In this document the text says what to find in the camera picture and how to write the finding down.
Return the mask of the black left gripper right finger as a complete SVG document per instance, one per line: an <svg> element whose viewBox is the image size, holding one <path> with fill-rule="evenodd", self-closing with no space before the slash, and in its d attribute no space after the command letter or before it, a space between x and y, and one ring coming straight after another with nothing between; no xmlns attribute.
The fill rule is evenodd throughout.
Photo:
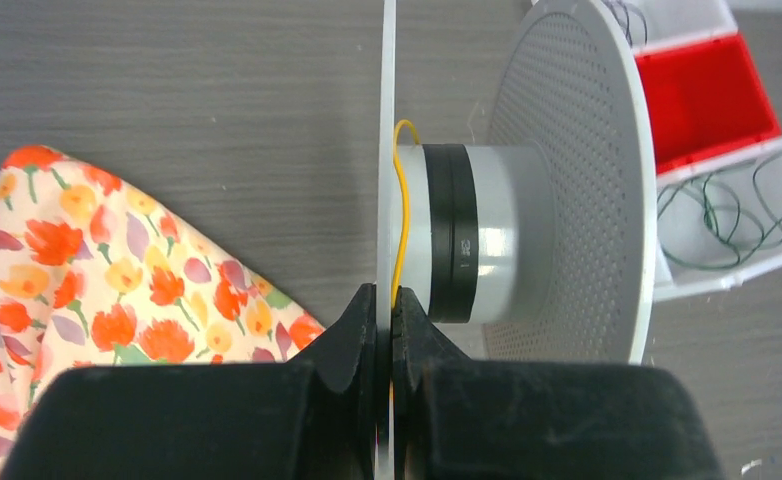
<svg viewBox="0 0 782 480"><path fill-rule="evenodd" d="M670 372L474 360L414 292L391 317L398 479L721 479L697 406Z"/></svg>

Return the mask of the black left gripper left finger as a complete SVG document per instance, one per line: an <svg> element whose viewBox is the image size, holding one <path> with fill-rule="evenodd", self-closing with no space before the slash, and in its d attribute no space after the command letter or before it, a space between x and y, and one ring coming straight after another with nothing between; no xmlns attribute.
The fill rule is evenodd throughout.
<svg viewBox="0 0 782 480"><path fill-rule="evenodd" d="M375 288L284 363L70 369L3 479L370 479Z"/></svg>

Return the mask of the white perforated cable spool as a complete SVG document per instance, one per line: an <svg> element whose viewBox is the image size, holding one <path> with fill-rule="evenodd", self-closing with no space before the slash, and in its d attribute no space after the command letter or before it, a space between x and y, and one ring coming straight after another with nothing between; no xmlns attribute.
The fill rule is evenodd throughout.
<svg viewBox="0 0 782 480"><path fill-rule="evenodd" d="M600 1L541 1L516 34L486 138L398 142L397 5L383 5L376 320L392 302L481 324L500 358L639 364L652 303L655 166L630 47Z"/></svg>

